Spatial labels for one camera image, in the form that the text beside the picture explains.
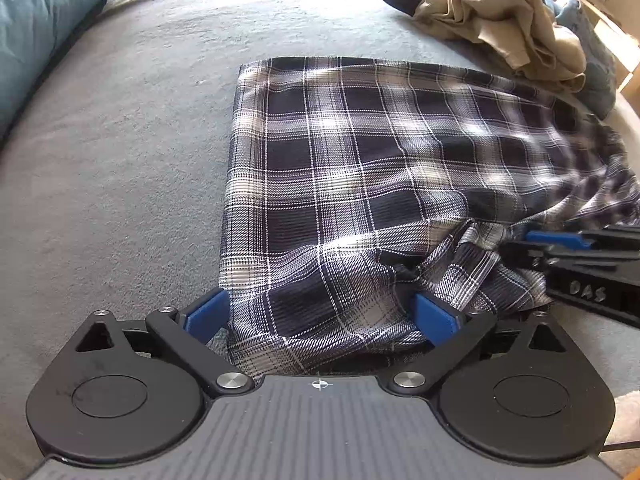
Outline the beige trousers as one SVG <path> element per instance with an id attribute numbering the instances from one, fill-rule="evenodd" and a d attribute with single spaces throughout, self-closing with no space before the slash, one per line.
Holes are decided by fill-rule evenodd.
<path id="1" fill-rule="evenodd" d="M 582 44 L 542 0 L 421 0 L 413 18 L 434 36 L 486 44 L 515 75 L 573 93 L 584 88 Z"/>

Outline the blue pillow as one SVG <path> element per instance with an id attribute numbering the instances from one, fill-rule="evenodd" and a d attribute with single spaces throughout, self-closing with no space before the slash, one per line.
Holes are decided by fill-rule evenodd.
<path id="1" fill-rule="evenodd" d="M 1 0 L 1 135 L 6 136 L 52 58 L 106 0 Z"/>

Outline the dark plaid shirt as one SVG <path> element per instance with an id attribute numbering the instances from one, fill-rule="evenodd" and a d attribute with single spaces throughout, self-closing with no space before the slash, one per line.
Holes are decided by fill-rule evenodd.
<path id="1" fill-rule="evenodd" d="M 245 374 L 366 370 L 426 347 L 416 292 L 465 313 L 542 306 L 499 245 L 639 221 L 620 136 L 477 70 L 270 58 L 236 83 L 220 284 Z"/>

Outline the blue denim jeans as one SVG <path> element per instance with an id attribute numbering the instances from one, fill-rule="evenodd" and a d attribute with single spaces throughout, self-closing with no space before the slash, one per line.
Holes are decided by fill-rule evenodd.
<path id="1" fill-rule="evenodd" d="M 593 24 L 579 0 L 542 0 L 555 21 L 578 37 L 586 57 L 585 84 L 578 92 L 582 101 L 597 118 L 603 120 L 616 101 L 615 60 L 594 31 Z"/>

